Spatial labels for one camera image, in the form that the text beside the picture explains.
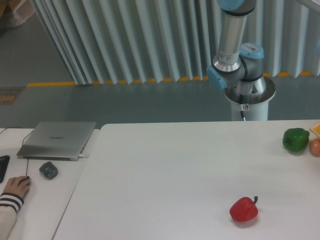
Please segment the sleeve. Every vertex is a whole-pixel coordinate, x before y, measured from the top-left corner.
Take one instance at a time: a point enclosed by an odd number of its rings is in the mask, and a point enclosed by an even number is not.
[[[0,240],[6,240],[15,224],[17,212],[24,200],[12,193],[2,193],[0,196]]]

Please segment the yellow stripe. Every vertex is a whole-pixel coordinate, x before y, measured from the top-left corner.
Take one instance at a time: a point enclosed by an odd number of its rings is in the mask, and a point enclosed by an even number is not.
[[[307,76],[307,75],[313,75],[312,72],[310,71],[302,71],[299,75],[302,75],[302,76]],[[263,76],[265,77],[271,77],[271,74],[270,73],[264,73]],[[289,73],[287,72],[279,72],[277,75],[277,77],[287,77],[287,76],[290,76]],[[204,76],[203,77],[203,80],[208,80],[208,76]],[[198,76],[195,76],[193,77],[192,79],[193,81],[200,81],[200,77]],[[182,76],[178,79],[178,81],[180,82],[184,82],[184,81],[189,81],[189,78],[187,78],[186,76]],[[140,79],[134,79],[132,81],[134,84],[140,84],[142,83]],[[154,78],[149,78],[146,80],[147,83],[156,83],[157,81],[154,79]],[[162,82],[173,82],[173,79],[170,78],[170,77],[167,77],[167,78],[164,78],[162,80]],[[126,80],[119,80],[117,83],[119,84],[127,84],[127,81]],[[99,85],[100,82],[99,81],[94,81],[92,83],[93,85]],[[111,80],[107,80],[104,82],[104,84],[107,84],[107,85],[112,85],[113,82]],[[73,81],[61,81],[61,82],[36,82],[36,83],[28,83],[26,86],[27,87],[48,87],[48,86],[74,86],[76,85]]]
[[[302,71],[300,72],[300,75],[313,75],[313,73],[310,71]]]
[[[74,81],[61,81],[61,82],[38,82],[28,83],[27,87],[47,87],[47,86],[73,86],[76,85]]]

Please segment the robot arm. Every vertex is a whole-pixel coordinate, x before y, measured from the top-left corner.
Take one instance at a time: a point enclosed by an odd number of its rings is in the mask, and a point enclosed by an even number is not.
[[[276,87],[263,77],[263,48],[256,43],[242,44],[247,16],[254,11],[256,0],[217,1],[224,12],[223,28],[218,52],[206,74],[231,102],[233,121],[266,121]]]
[[[255,9],[256,0],[218,0],[218,3],[224,12],[223,28],[218,53],[207,68],[207,75],[217,89],[224,89],[241,79],[260,77],[264,53],[257,44],[241,45],[247,16]]]

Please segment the striped sleeve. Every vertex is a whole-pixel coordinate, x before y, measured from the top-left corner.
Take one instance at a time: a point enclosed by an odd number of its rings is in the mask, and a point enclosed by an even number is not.
[[[24,200],[12,193],[2,193],[0,196],[0,206],[12,207],[17,213],[24,204]]]

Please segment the red bell pepper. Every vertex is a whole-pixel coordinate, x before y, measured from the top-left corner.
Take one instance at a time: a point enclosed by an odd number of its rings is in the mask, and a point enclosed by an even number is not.
[[[246,222],[258,215],[256,202],[258,197],[254,197],[254,201],[249,197],[242,197],[230,208],[230,215],[236,222]]]

